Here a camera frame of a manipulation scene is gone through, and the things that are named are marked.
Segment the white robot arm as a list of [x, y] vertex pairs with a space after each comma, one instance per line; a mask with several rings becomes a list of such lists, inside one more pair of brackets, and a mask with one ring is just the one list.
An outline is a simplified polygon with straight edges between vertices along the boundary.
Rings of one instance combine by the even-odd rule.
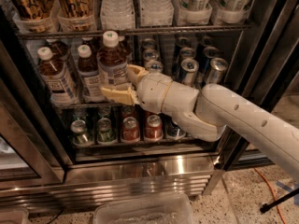
[[299, 181], [298, 128], [222, 85], [207, 84], [197, 90], [138, 65], [128, 65], [127, 71], [127, 84], [101, 88], [108, 100], [163, 113], [203, 141], [219, 140], [230, 127]]

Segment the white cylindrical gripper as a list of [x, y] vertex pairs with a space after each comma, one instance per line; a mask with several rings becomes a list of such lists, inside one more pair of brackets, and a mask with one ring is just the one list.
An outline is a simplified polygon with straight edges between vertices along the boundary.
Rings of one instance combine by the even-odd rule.
[[101, 92], [111, 102], [123, 105], [138, 105], [149, 112], [159, 114], [162, 103], [173, 79], [161, 73], [149, 73], [144, 67], [134, 64], [127, 65], [129, 81], [137, 85], [126, 90], [102, 87]]

